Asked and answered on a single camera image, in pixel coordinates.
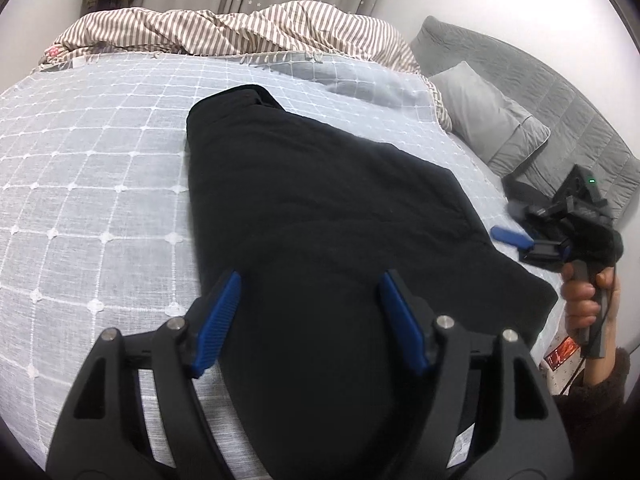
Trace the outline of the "person's right hand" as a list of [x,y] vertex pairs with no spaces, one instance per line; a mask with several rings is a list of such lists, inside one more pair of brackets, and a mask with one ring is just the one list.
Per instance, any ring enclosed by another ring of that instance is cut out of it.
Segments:
[[[574,266],[565,263],[561,276],[563,285],[561,296],[565,300],[565,328],[570,336],[578,330],[589,328],[597,322],[600,307],[593,300],[596,289],[593,284],[578,281],[574,278]],[[601,359],[586,359],[584,378],[585,386],[599,385],[612,374],[616,362],[617,313],[620,310],[620,279],[614,268],[605,268],[596,276],[602,292],[608,296],[608,315],[603,329],[605,356]]]

